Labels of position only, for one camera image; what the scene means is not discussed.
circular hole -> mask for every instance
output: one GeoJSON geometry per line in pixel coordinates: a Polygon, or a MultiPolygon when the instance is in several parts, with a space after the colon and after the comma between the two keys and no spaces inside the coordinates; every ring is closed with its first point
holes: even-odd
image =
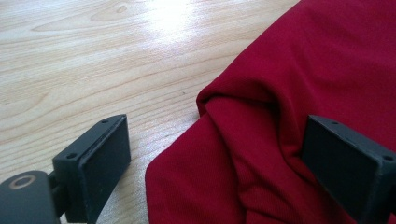
{"type": "Polygon", "coordinates": [[[391,156],[383,156],[382,158],[384,158],[386,161],[393,161],[393,157],[391,156]]]}
{"type": "Polygon", "coordinates": [[[77,156],[76,153],[70,153],[69,155],[66,156],[67,159],[73,159],[77,156]]]}
{"type": "Polygon", "coordinates": [[[10,184],[9,187],[11,189],[22,189],[26,186],[29,186],[35,182],[35,176],[34,175],[24,175],[19,178],[14,179],[10,184]]]}

